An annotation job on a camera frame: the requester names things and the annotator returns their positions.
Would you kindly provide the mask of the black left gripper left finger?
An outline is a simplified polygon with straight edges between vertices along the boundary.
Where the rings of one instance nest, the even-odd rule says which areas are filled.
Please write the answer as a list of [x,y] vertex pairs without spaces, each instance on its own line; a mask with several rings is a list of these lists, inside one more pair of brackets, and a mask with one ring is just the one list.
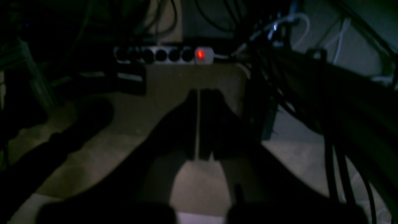
[[194,158],[197,91],[166,114],[148,137],[98,184],[45,205],[38,224],[175,224],[168,205],[175,176]]

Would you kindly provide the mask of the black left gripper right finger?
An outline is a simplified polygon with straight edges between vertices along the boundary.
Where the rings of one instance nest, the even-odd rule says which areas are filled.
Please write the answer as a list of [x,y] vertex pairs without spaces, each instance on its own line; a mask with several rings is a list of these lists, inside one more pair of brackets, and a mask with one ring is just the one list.
[[366,224],[357,205],[341,203],[316,192],[245,130],[217,89],[200,91],[201,159],[243,159],[254,189],[234,183],[235,203],[228,224]]

